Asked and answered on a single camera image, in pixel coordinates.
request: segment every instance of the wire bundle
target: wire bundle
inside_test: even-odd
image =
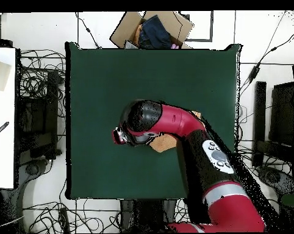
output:
[[[88,201],[88,199],[85,200],[84,205],[83,205],[84,216],[79,215],[77,210],[70,210],[61,201],[61,193],[63,192],[63,190],[65,188],[65,184],[66,184],[66,180],[65,180],[65,183],[63,184],[63,188],[62,188],[62,190],[61,190],[61,192],[59,194],[59,202],[49,202],[49,203],[45,203],[45,204],[34,205],[32,207],[27,207],[27,208],[23,209],[23,210],[29,210],[29,209],[33,209],[35,207],[42,206],[42,205],[54,204],[51,208],[45,207],[43,209],[43,211],[35,218],[34,222],[28,228],[29,233],[63,234],[64,233],[64,228],[66,226],[65,218],[63,218],[63,216],[60,213],[58,213],[57,217],[52,215],[53,211],[58,211],[59,212],[61,208],[64,208],[67,211],[67,213],[71,213],[71,214],[75,215],[75,217],[76,217],[76,219],[73,222],[69,222],[69,225],[70,225],[70,231],[69,232],[70,233],[76,233],[77,229],[79,227],[83,226],[83,225],[86,226],[87,230],[90,233],[104,233],[104,231],[107,230],[111,226],[114,226],[119,231],[121,231],[120,222],[118,220],[118,217],[121,214],[120,211],[118,211],[115,216],[110,216],[109,217],[110,224],[105,227],[104,223],[103,223],[103,221],[101,219],[86,217],[85,204]],[[91,229],[91,227],[88,225],[88,222],[91,221],[91,220],[94,220],[97,223],[97,227],[95,229]],[[34,226],[36,224],[38,224],[38,223],[42,223],[45,228],[43,230],[38,231],[38,232],[34,232],[33,231]]]
[[[182,199],[179,199],[176,204],[177,212],[175,212],[174,221],[175,222],[190,222],[187,206],[184,203],[184,207],[182,207],[180,205],[181,202],[182,202]]]
[[[239,138],[238,138],[238,154],[241,156],[242,160],[247,160],[248,162],[251,162],[251,157],[250,155],[255,154],[253,152],[253,150],[251,148],[248,148],[242,144],[240,144],[241,142],[253,142],[253,140],[243,140],[243,129],[240,126],[241,123],[246,123],[248,121],[248,117],[252,116],[254,113],[250,114],[250,115],[246,115],[245,117],[243,117],[243,112],[241,112],[241,115],[239,116],[239,118],[241,118],[241,120],[238,122],[238,128],[239,128]],[[276,166],[282,166],[282,168],[280,169],[280,171],[284,171],[284,165],[288,165],[289,166],[289,172],[287,173],[288,175],[292,172],[292,166],[290,163],[283,161],[280,162],[278,161],[278,159],[276,157],[272,157],[269,155],[265,155],[267,157],[266,161],[262,163],[262,166],[268,167],[268,166],[274,166],[274,168],[276,168]],[[257,178],[259,178],[259,174],[256,174],[255,171],[257,172],[257,168],[250,168],[249,166],[246,165],[246,167],[249,169],[250,173],[252,173],[254,176],[256,176]],[[276,202],[279,205],[280,204],[278,201],[273,200],[273,199],[268,199],[269,201],[273,201]]]
[[[49,51],[51,53],[39,56],[39,52]],[[60,60],[58,65],[43,65],[47,60]],[[29,65],[25,65],[26,61],[30,60]],[[28,50],[21,51],[21,83],[20,83],[20,96],[22,98],[41,99],[49,102],[50,100],[46,97],[47,84],[48,84],[48,72],[57,71],[59,75],[59,85],[62,85],[65,81],[65,56],[56,51],[50,49],[43,50]],[[55,96],[60,104],[58,107],[58,117],[66,120],[65,116],[65,90],[60,87],[57,89],[57,96]],[[26,124],[29,126],[29,120],[32,117],[32,107],[26,107],[27,121]],[[65,136],[65,130],[59,135],[58,142]]]
[[[286,14],[286,12],[287,12],[287,11],[285,11],[285,12],[283,13],[283,15],[281,16],[281,19],[280,19],[279,22],[278,22],[278,25],[277,25],[277,27],[276,27],[276,29],[275,29],[275,31],[274,31],[274,34],[273,34],[273,36],[272,36],[272,38],[271,38],[271,40],[270,40],[270,43],[269,43],[268,46],[267,46],[267,49],[266,49],[264,55],[262,56],[262,58],[260,59],[260,61],[257,63],[257,65],[252,69],[252,71],[250,72],[248,78],[245,80],[245,82],[243,83],[243,85],[240,87],[240,96],[246,91],[246,89],[251,85],[251,82],[256,78],[257,73],[258,73],[259,70],[260,70],[259,67],[260,67],[260,65],[261,65],[262,60],[263,60],[263,59],[264,59],[269,53],[271,53],[271,52],[277,50],[278,48],[280,48],[281,46],[285,45],[286,43],[288,43],[288,42],[294,37],[294,34],[292,34],[292,35],[290,36],[290,38],[289,38],[287,41],[283,42],[283,44],[280,44],[280,45],[278,45],[278,46],[276,46],[276,47],[273,47],[272,49],[270,49],[270,50],[268,51],[268,49],[270,48],[271,42],[273,41],[273,38],[274,38],[274,36],[275,36],[275,33],[276,33],[276,31],[277,31],[277,29],[278,29],[278,27],[279,27],[279,25],[280,25],[280,23],[281,23],[281,21],[282,21],[284,15]]]

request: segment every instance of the button panel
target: button panel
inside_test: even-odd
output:
[[[214,168],[223,173],[234,173],[233,168],[229,165],[226,154],[220,150],[214,141],[205,140],[203,142],[203,149]]]

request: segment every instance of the cable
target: cable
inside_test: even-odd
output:
[[[290,38],[289,38],[287,41],[285,41],[283,44],[280,44],[280,45],[278,45],[278,46],[272,48],[270,51],[268,51],[266,54],[263,55],[263,57],[260,59],[260,61],[257,63],[257,65],[256,65],[256,66],[253,68],[253,70],[250,72],[250,75],[249,75],[249,84],[248,84],[248,86],[242,91],[242,93],[241,93],[240,95],[242,95],[242,94],[245,92],[245,90],[250,86],[250,84],[251,84],[251,82],[253,81],[253,79],[256,78],[257,73],[258,73],[259,70],[260,70],[260,69],[259,69],[259,66],[260,66],[262,60],[263,60],[263,59],[264,59],[264,58],[265,58],[270,52],[273,52],[273,51],[277,50],[277,48],[280,48],[281,46],[283,46],[283,45],[285,45],[286,43],[288,43],[288,42],[292,39],[292,37],[294,37],[294,34],[292,34],[292,35],[290,36]]]
[[[284,102],[284,103],[279,103],[279,104],[275,104],[275,105],[283,105],[283,104],[289,104],[289,102]],[[265,109],[267,109],[267,108],[272,108],[272,107],[274,107],[275,105],[270,105],[270,106],[268,106],[268,107],[265,107]],[[250,114],[250,115],[248,115],[247,117],[245,117],[245,119],[246,118],[249,118],[250,116],[252,116],[254,114],[254,112],[252,113],[252,114]]]
[[[182,222],[183,219],[186,219],[186,221],[189,221],[189,215],[188,215],[186,204],[184,203],[184,207],[181,207],[180,206],[181,201],[182,199],[179,199],[176,204],[177,212],[175,212],[175,216],[174,216],[175,222]]]
[[[99,224],[99,222],[101,222],[101,224],[102,224],[102,228],[104,229],[104,224],[102,223],[102,220],[100,220],[99,218],[84,218],[84,219],[82,219],[78,213],[76,213],[75,211],[71,211],[71,210],[69,210],[68,207],[66,207],[66,205],[64,205],[64,204],[61,203],[61,202],[60,202],[60,203],[59,203],[59,202],[50,202],[50,203],[46,203],[46,204],[55,204],[55,205],[54,205],[52,208],[48,208],[48,207],[45,207],[45,208],[44,208],[44,210],[42,211],[42,213],[41,213],[39,216],[37,216],[37,218],[35,219],[35,221],[30,225],[30,227],[29,227],[29,232],[30,232],[30,233],[32,233],[31,230],[33,229],[34,225],[37,224],[38,222],[42,222],[42,224],[45,226],[45,229],[44,229],[44,230],[41,230],[41,231],[39,231],[39,232],[36,232],[36,233],[41,233],[41,232],[46,231],[47,234],[50,234],[50,233],[51,233],[51,231],[50,231],[51,229],[52,229],[52,231],[53,231],[54,233],[62,233],[62,230],[63,230],[63,226],[64,226],[64,225],[62,225],[62,222],[61,222],[61,220],[60,220],[60,216],[59,216],[58,219],[55,219],[55,218],[53,217],[53,215],[51,214],[51,211],[52,211],[53,208],[58,207],[58,210],[60,210],[60,207],[61,207],[61,206],[65,207],[65,209],[66,209],[67,212],[70,212],[70,213],[76,215],[76,216],[79,218],[79,219],[75,220],[74,222],[70,222],[70,223],[69,223],[70,226],[73,226],[73,227],[74,227],[74,230],[71,230],[70,232],[76,232],[76,229],[77,229],[78,227],[80,227],[80,226],[82,226],[82,225],[85,225],[85,226],[88,228],[88,231],[89,231],[90,233],[93,233],[93,231],[99,229],[99,226],[98,226],[96,229],[91,229],[91,228],[87,225],[87,222],[90,221],[91,219],[95,219],[95,220],[97,221],[98,224]],[[50,227],[48,227],[48,226],[46,225],[46,223],[44,222],[44,219],[45,219],[45,220],[47,219],[47,220],[50,221],[50,223],[51,223],[51,226],[50,226]],[[81,221],[82,224],[76,226],[76,222],[77,222],[77,221]],[[60,228],[61,228],[61,231],[56,230],[56,228],[54,227],[56,224],[59,224],[59,226],[60,226]]]
[[[76,211],[75,211],[75,214],[76,214],[76,216],[77,216],[77,200],[74,200],[74,203],[76,204]]]
[[[273,34],[273,36],[271,37],[270,43],[269,43],[268,46],[267,46],[267,50],[265,50],[265,52],[264,52],[264,56],[265,56],[265,54],[267,53],[268,48],[271,46],[271,42],[272,42],[272,40],[273,40],[273,38],[274,38],[274,36],[275,36],[275,33],[276,33],[276,31],[277,31],[277,29],[278,29],[278,27],[279,27],[279,24],[281,23],[281,20],[283,19],[283,17],[284,17],[285,14],[286,14],[286,11],[285,11],[284,14],[281,16],[281,19],[280,19],[279,22],[278,22],[278,25],[277,25],[277,27],[276,27],[276,29],[275,29],[275,31],[274,31],[274,34]]]
[[[76,18],[83,22],[83,25],[84,25],[86,31],[91,35],[91,38],[93,39],[93,41],[94,41],[94,43],[95,43],[95,46],[96,46],[98,49],[101,49],[102,47],[99,47],[98,44],[97,44],[97,42],[95,42],[95,39],[94,39],[94,37],[93,37],[93,34],[91,34],[90,29],[85,25],[84,20],[81,19],[80,17],[78,17],[78,15],[77,15],[76,12],[75,12],[75,14],[76,14]]]
[[[242,136],[243,136],[243,130],[242,130],[242,127],[240,125],[238,125],[238,128],[240,129],[241,131],[241,135],[240,135],[240,138],[238,139],[238,144],[241,142],[242,140]]]
[[[255,175],[256,177],[259,177],[259,172],[257,171],[257,169],[256,168],[254,168],[254,170],[253,171],[251,171],[251,173],[253,174],[253,175]]]
[[[62,191],[63,191],[63,189],[65,188],[65,185],[66,185],[66,179],[65,179],[65,183],[63,184],[62,190],[61,190],[61,192],[59,193],[59,201],[60,201],[60,203],[62,203],[61,195],[62,195]]]
[[[53,164],[53,162],[54,162],[54,160],[52,160],[52,162],[51,162],[51,167],[49,168],[49,171],[51,171],[51,169],[52,169],[52,164]]]
[[[240,87],[240,91],[242,90],[242,88],[250,81],[250,78],[248,77],[245,82],[243,83],[243,85]]]
[[[119,217],[120,214],[121,214],[121,212],[118,212],[116,214],[116,216],[114,217],[114,221],[113,222],[111,221],[111,218],[113,218],[113,216],[110,216],[109,217],[110,224],[107,227],[104,227],[103,230],[100,233],[104,233],[104,231],[107,230],[110,226],[115,226],[116,228],[119,229],[119,231],[121,231],[121,228],[119,228],[117,225],[114,224],[118,220],[118,217]]]
[[[9,225],[9,224],[12,224],[12,223],[14,223],[14,222],[16,222],[16,221],[19,221],[20,219],[23,219],[23,218],[24,218],[24,216],[19,217],[18,219],[15,219],[15,220],[13,220],[13,221],[11,221],[11,222],[8,222],[8,223],[5,223],[5,224],[0,225],[0,227],[3,227],[3,226],[6,226],[6,225]]]
[[[34,98],[34,99],[43,99],[47,102],[50,101],[46,97],[47,93],[47,85],[48,85],[48,71],[57,71],[59,74],[59,84],[64,83],[65,81],[65,64],[63,62],[63,58],[65,57],[61,53],[58,53],[56,51],[52,51],[49,49],[46,49],[46,51],[51,51],[52,53],[46,54],[42,57],[39,57],[38,51],[31,50],[31,51],[21,51],[21,58],[23,60],[29,59],[31,61],[30,65],[27,67],[22,65],[21,68],[21,84],[20,84],[20,95],[24,98]],[[29,57],[29,54],[33,53],[35,57]],[[61,61],[58,65],[45,65],[43,67],[42,60],[51,58],[56,55],[57,58],[59,58]],[[65,94],[64,91],[61,90],[59,87],[57,89],[57,96],[51,94],[52,98],[57,98],[60,107],[58,109],[60,110],[60,114],[58,114],[58,117],[63,118],[65,120],[65,114],[63,111],[63,104],[65,103]],[[32,115],[32,107],[31,109],[26,107],[27,113],[29,115],[26,116],[27,125],[30,125],[30,121],[28,116],[33,117]],[[57,142],[59,142],[62,137],[65,134],[65,129],[58,139]],[[48,152],[50,152],[54,146],[52,146],[50,149],[46,150],[42,155],[46,155]]]

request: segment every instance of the black cable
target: black cable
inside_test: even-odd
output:
[[[91,220],[95,220],[97,222],[97,224],[98,224],[97,228],[96,229],[91,229],[91,231],[98,230],[99,229],[99,222],[98,222],[99,219],[98,218],[83,218],[83,219],[77,219],[76,221],[69,223],[70,226],[74,227],[74,230],[72,230],[70,232],[75,232],[77,228],[83,226],[85,223],[87,223],[87,222],[89,222]],[[75,223],[77,223],[77,222],[82,222],[82,224],[76,226]]]
[[[62,190],[61,190],[61,192],[59,193],[59,201],[60,201],[61,204],[62,204],[61,195],[62,195],[62,191],[63,191],[64,188],[65,188],[65,185],[66,185],[66,179],[65,179],[65,183],[63,184]]]
[[[245,149],[247,149],[247,150],[249,150],[249,151],[253,151],[252,149],[247,148],[247,147],[245,147],[245,146],[242,146],[241,144],[238,144],[238,146],[243,147],[243,148],[245,148]]]
[[[256,168],[254,168],[253,169],[253,171],[251,171],[251,173],[253,174],[253,175],[255,175],[256,177],[259,177],[259,172],[257,171],[257,169]]]
[[[74,215],[76,215],[76,216],[79,218],[79,220],[76,220],[76,221],[82,221],[82,224],[81,224],[81,225],[85,225],[85,226],[88,228],[88,230],[89,230],[90,233],[93,233],[93,232],[92,232],[92,229],[87,225],[87,222],[88,222],[90,219],[95,219],[95,220],[97,220],[97,222],[98,222],[98,221],[101,221],[99,218],[89,218],[89,220],[86,221],[86,220],[82,219],[78,213],[69,210],[68,207],[66,207],[66,205],[64,205],[64,204],[61,203],[61,202],[60,202],[60,203],[58,203],[58,202],[50,202],[50,203],[46,203],[46,204],[55,204],[55,205],[53,206],[53,208],[54,208],[54,207],[58,207],[58,210],[60,210],[60,207],[61,207],[61,206],[65,207],[66,211],[68,211],[68,212],[70,212],[70,213],[73,213]],[[53,229],[54,233],[62,233],[62,231],[57,231],[57,230],[54,228],[54,224],[56,224],[56,223],[58,223],[59,225],[62,225],[60,219],[56,220],[56,219],[52,216],[52,214],[50,213],[50,211],[51,211],[50,208],[45,207],[45,209],[42,211],[42,213],[41,213],[41,214],[35,219],[34,223],[32,223],[32,224],[30,225],[30,227],[29,227],[29,232],[31,232],[31,230],[33,229],[33,226],[34,226],[36,223],[38,223],[38,222],[42,222],[42,223],[43,223],[43,219],[46,219],[46,217],[43,218],[42,216],[45,215],[46,213],[49,213],[49,215],[50,215],[49,220],[50,220],[51,223],[52,223],[51,228]],[[50,234],[50,231],[49,231],[50,228],[48,228],[47,225],[46,225],[45,223],[43,223],[43,224],[45,225],[45,229],[44,229],[43,231],[46,230],[46,231],[47,231],[46,233]],[[71,231],[71,232],[75,232],[75,231],[76,231],[76,228],[80,227],[81,225],[77,225],[77,227],[75,227],[75,229],[74,229],[73,231]]]
[[[241,93],[240,95],[242,95],[242,94],[245,92],[245,90],[250,86],[250,84],[251,84],[251,82],[253,81],[253,79],[256,78],[256,75],[257,75],[257,73],[259,72],[259,66],[260,66],[262,60],[263,60],[263,59],[264,59],[264,58],[265,58],[270,52],[273,52],[273,51],[277,50],[277,48],[280,48],[281,46],[283,46],[283,45],[285,45],[286,43],[288,43],[288,42],[292,39],[292,37],[294,37],[294,34],[292,34],[292,35],[290,36],[290,38],[289,38],[287,41],[285,41],[283,44],[280,44],[280,45],[278,45],[278,46],[272,48],[270,51],[268,51],[266,54],[263,55],[263,57],[260,59],[260,61],[259,61],[259,62],[257,63],[257,65],[254,67],[255,69],[253,69],[253,70],[251,71],[250,75],[249,75],[250,80],[249,80],[249,84],[248,84],[248,86],[242,91],[242,93]]]
[[[93,41],[94,41],[94,43],[95,43],[95,46],[96,46],[98,49],[101,49],[102,47],[99,47],[98,44],[97,44],[97,42],[95,42],[95,39],[94,39],[94,37],[93,37],[93,34],[91,33],[90,29],[85,25],[84,20],[81,19],[80,17],[78,17],[78,15],[77,15],[76,12],[75,12],[75,14],[76,14],[76,18],[83,22],[83,25],[84,25],[86,31],[91,35],[91,38],[93,39]]]
[[[89,198],[86,198],[86,200],[85,200],[85,202],[84,202],[84,204],[83,204],[83,214],[84,214],[84,219],[87,218],[87,217],[86,217],[86,214],[85,214],[85,204],[86,204],[86,202],[87,202],[88,200],[89,200]],[[95,230],[99,229],[99,220],[98,220],[98,218],[91,218],[91,219],[94,219],[94,220],[97,222],[97,224],[98,224],[97,228],[96,228],[96,229],[92,229],[92,231],[95,231]]]
[[[240,141],[242,140],[242,136],[243,136],[243,130],[242,130],[242,127],[240,125],[238,125],[238,128],[240,129],[241,131],[241,135],[240,135],[240,138],[238,139],[238,144],[240,143]]]
[[[52,160],[52,162],[51,162],[51,167],[49,168],[49,171],[51,171],[51,169],[52,169],[52,164],[53,164],[53,162],[54,162],[54,160]]]
[[[272,107],[274,107],[275,105],[283,105],[283,104],[289,104],[289,102],[284,102],[284,103],[279,103],[279,104],[274,104],[274,105],[270,105],[270,106],[268,106],[268,107],[265,107],[265,109],[267,109],[267,108],[272,108]],[[250,115],[248,115],[247,117],[245,117],[245,118],[249,118],[250,116],[252,116],[254,114],[254,112],[252,113],[252,114],[250,114]]]
[[[75,200],[74,201],[75,202],[75,204],[76,204],[76,210],[75,210],[75,213],[76,213],[76,216],[77,216],[77,200]]]
[[[176,204],[177,212],[175,212],[175,215],[174,215],[175,222],[181,222],[185,218],[185,216],[188,217],[188,211],[185,208],[186,204],[184,204],[184,207],[181,207],[180,206],[181,201],[182,201],[182,199],[179,199]]]
[[[242,90],[242,88],[250,81],[250,78],[248,77],[245,82],[243,83],[243,85],[240,87],[240,91]]]
[[[113,216],[110,216],[110,217],[109,217],[110,224],[109,224],[108,226],[104,227],[103,230],[102,230],[100,233],[104,233],[104,231],[107,230],[110,226],[115,226],[116,228],[119,229],[119,231],[121,231],[121,229],[120,229],[118,226],[116,226],[116,225],[114,224],[114,223],[118,220],[118,216],[119,216],[120,214],[121,214],[121,212],[118,212],[118,213],[116,214],[116,216],[114,217],[114,221],[113,221],[113,222],[111,221],[111,218],[113,218]]]
[[[48,75],[47,75],[47,70],[48,67],[51,66],[53,67],[54,71],[57,71],[59,74],[59,78],[61,78],[61,81],[59,81],[59,83],[64,83],[64,78],[65,78],[65,72],[64,72],[64,62],[63,62],[63,55],[55,52],[55,51],[51,51],[52,53],[46,54],[42,57],[38,56],[38,51],[36,50],[31,50],[31,51],[22,51],[22,59],[30,59],[31,63],[30,65],[28,65],[28,67],[26,66],[22,66],[21,67],[21,84],[20,84],[20,95],[23,97],[28,97],[28,98],[41,98],[41,99],[46,99],[46,101],[49,101],[49,99],[47,99],[46,97],[46,93],[47,93],[47,80],[48,80]],[[29,57],[27,56],[27,54],[30,53],[34,53],[35,57]],[[45,58],[49,58],[49,57],[53,57],[54,55],[56,55],[56,57],[58,57],[61,61],[61,63],[59,63],[57,66],[55,65],[45,65],[44,68],[42,68],[42,60]],[[38,71],[37,70],[31,70],[31,68],[36,68],[36,66],[38,66]],[[59,115],[60,117],[65,118],[65,116],[63,116],[63,110],[62,110],[62,103],[61,103],[61,99],[64,99],[64,94],[62,92],[62,90],[60,88],[58,88],[57,90],[57,95],[58,96],[54,96],[55,98],[58,99],[58,101],[60,102],[60,106],[61,106],[61,112],[62,114]],[[32,108],[26,107],[28,115],[26,115],[26,121],[27,124],[30,123],[29,121],[29,116],[31,118],[33,118],[32,115]]]
[[[63,54],[61,53],[58,53],[56,51],[53,51],[53,50],[50,50],[50,49],[31,49],[31,50],[23,50],[21,51],[22,54],[28,54],[28,53],[31,53],[31,52],[37,52],[37,51],[51,51],[57,55],[59,55],[60,57],[63,57],[63,58],[66,58]]]
[[[276,31],[277,31],[277,29],[278,29],[278,27],[279,27],[279,24],[281,23],[281,21],[282,21],[282,19],[283,19],[283,17],[284,17],[285,14],[286,14],[286,11],[285,11],[284,14],[281,16],[281,19],[279,20],[278,25],[277,25],[277,27],[275,28],[275,31],[274,31],[273,36],[271,37],[270,43],[268,44],[267,49],[266,49],[265,52],[264,52],[264,56],[265,56],[265,54],[267,53],[268,48],[271,46],[271,42],[272,42],[272,40],[273,40],[273,38],[274,38],[274,36],[275,36],[275,33],[276,33]]]

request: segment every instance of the gray circular button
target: gray circular button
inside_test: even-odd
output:
[[[212,152],[212,157],[218,161],[226,161],[227,157],[224,153],[221,151],[214,151]]]

